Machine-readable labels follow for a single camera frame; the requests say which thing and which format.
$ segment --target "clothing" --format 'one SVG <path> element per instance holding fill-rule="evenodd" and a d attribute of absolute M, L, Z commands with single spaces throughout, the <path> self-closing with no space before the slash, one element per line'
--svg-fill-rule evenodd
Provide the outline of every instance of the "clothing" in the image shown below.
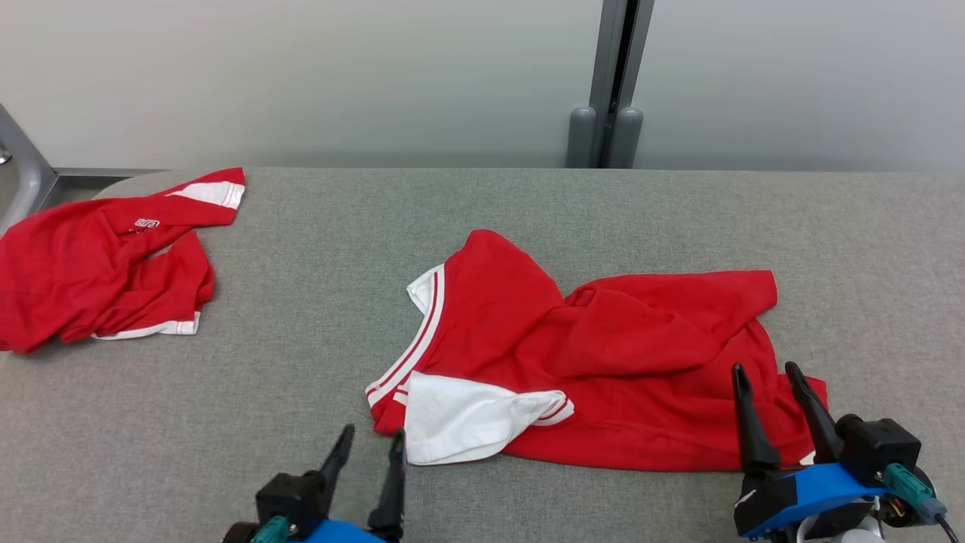
<path fill-rule="evenodd" d="M 770 271 L 606 277 L 563 298 L 526 253 L 475 231 L 408 292 L 423 324 L 366 393 L 375 431 L 404 427 L 414 464 L 502 448 L 601 468 L 739 470 L 736 362 L 785 464 L 813 450 L 757 320 L 777 303 Z"/>
<path fill-rule="evenodd" d="M 196 333 L 214 270 L 193 229 L 231 224 L 244 190 L 233 168 L 17 223 L 0 239 L 0 350 L 29 353 L 55 335 L 70 343 Z"/>

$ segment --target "black cable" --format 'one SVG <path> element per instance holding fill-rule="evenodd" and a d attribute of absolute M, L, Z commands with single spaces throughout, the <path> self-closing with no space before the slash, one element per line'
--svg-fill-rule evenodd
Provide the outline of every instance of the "black cable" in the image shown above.
<path fill-rule="evenodd" d="M 935 520 L 938 521 L 938 524 L 942 526 L 942 529 L 948 535 L 951 543 L 959 543 L 958 536 L 955 535 L 955 530 L 951 529 L 951 526 L 949 526 L 949 521 L 945 519 L 944 515 L 935 515 Z"/>

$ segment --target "gray tabletop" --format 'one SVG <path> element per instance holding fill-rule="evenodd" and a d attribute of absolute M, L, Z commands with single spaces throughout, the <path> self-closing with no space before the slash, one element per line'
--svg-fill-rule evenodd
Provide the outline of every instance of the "gray tabletop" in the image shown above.
<path fill-rule="evenodd" d="M 205 172 L 112 186 L 149 194 Z M 897 419 L 965 532 L 965 179 L 589 170 L 249 169 L 201 239 L 217 289 L 196 336 L 0 354 L 0 540 L 211 542 L 275 472 L 347 422 L 335 513 L 363 523 L 386 467 L 364 386 L 412 338 L 404 286 L 474 228 L 571 289 L 603 275 L 765 268 L 780 360 L 832 414 Z M 497 456 L 409 474 L 405 540 L 731 541 L 737 473 L 617 472 Z M 937 529 L 889 541 L 940 541 Z"/>

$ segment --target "white wall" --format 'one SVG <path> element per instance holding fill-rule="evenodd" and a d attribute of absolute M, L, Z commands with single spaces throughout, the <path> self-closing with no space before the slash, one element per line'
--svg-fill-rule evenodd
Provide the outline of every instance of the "white wall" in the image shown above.
<path fill-rule="evenodd" d="M 965 171 L 960 0 L 657 0 L 636 167 Z"/>
<path fill-rule="evenodd" d="M 599 0 L 29 0 L 0 103 L 52 166 L 561 166 Z"/>

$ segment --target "teal connector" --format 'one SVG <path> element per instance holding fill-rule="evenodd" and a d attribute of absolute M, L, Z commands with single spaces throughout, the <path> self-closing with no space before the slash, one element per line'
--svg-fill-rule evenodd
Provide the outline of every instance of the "teal connector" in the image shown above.
<path fill-rule="evenodd" d="M 892 494 L 911 504 L 925 524 L 938 524 L 938 516 L 944 518 L 949 512 L 935 492 L 901 464 L 889 465 L 881 482 Z"/>
<path fill-rule="evenodd" d="M 251 543 L 285 543 L 289 540 L 289 535 L 289 520 L 285 517 L 272 517 L 258 530 Z"/>

